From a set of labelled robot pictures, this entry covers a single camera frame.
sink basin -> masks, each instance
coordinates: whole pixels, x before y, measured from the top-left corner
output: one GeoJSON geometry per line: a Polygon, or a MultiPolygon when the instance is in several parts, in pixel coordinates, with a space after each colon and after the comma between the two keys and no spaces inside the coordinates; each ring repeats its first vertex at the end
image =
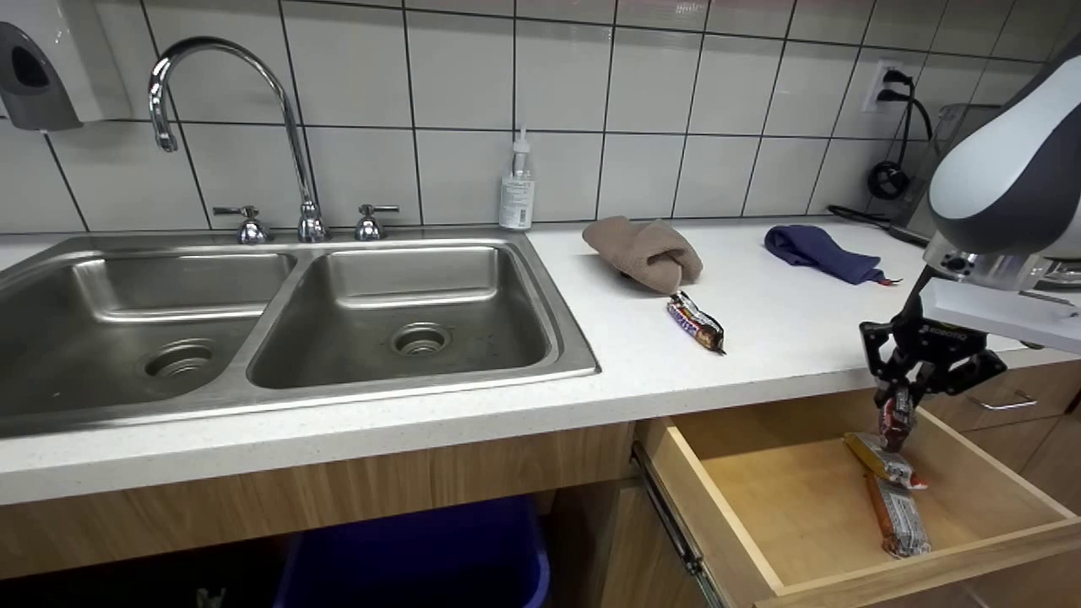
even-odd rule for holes
{"type": "Polygon", "coordinates": [[[0,274],[0,435],[599,371],[525,237],[70,240],[0,274]]]}
{"type": "Polygon", "coordinates": [[[294,268],[281,255],[73,258],[0,294],[0,416],[157,402],[217,380],[294,268]]]}
{"type": "Polygon", "coordinates": [[[553,356],[528,268],[501,242],[322,258],[250,380],[267,390],[528,369],[553,356]]]}

oven mitt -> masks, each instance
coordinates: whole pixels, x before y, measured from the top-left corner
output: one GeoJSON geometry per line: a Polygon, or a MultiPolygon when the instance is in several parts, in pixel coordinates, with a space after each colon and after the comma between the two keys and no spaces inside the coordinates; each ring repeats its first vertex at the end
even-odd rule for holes
{"type": "Polygon", "coordinates": [[[621,217],[580,231],[608,268],[645,290],[674,294],[702,274],[700,255],[665,224],[628,224],[621,217]]]}
{"type": "Polygon", "coordinates": [[[892,284],[878,272],[878,258],[842,249],[822,226],[775,226],[766,232],[766,249],[790,268],[817,268],[844,284],[892,284]]]}

blue trash bin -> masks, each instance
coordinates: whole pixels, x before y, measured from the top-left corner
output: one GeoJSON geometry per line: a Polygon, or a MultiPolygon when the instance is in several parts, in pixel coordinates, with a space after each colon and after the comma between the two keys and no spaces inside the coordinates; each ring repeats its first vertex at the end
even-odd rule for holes
{"type": "Polygon", "coordinates": [[[276,608],[544,608],[552,566],[528,496],[311,531],[276,608]]]}

paper towel dispenser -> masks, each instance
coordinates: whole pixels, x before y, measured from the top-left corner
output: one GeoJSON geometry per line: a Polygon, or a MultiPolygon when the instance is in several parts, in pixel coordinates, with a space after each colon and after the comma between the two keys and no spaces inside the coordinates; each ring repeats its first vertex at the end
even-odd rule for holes
{"type": "Polygon", "coordinates": [[[130,119],[96,3],[0,3],[0,103],[17,130],[130,119]]]}

blue cloth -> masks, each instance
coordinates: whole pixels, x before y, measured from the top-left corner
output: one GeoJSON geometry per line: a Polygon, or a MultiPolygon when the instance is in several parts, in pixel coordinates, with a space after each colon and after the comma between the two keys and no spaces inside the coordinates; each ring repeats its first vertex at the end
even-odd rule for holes
{"type": "Polygon", "coordinates": [[[766,249],[790,268],[817,268],[844,284],[892,284],[878,272],[878,258],[842,249],[822,226],[775,226],[766,232],[766,249]]]}

